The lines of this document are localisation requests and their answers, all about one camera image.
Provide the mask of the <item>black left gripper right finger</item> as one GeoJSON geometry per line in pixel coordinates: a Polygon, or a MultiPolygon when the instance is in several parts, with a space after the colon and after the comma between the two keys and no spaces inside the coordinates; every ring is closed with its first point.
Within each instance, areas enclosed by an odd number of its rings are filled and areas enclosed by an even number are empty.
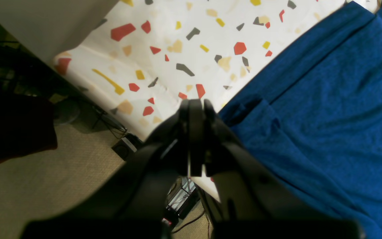
{"type": "Polygon", "coordinates": [[[219,202],[204,197],[213,239],[363,239],[353,220],[309,207],[243,147],[208,100],[190,100],[190,176],[214,180],[219,202]]]}

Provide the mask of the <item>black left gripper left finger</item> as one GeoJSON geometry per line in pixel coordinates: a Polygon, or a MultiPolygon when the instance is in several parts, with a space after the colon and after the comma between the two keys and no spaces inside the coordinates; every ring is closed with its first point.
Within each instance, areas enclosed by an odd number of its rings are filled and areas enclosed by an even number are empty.
{"type": "Polygon", "coordinates": [[[31,221],[21,238],[173,238],[163,214],[177,177],[191,175],[187,148],[190,103],[183,100],[132,159],[89,198],[58,216],[31,221]]]}

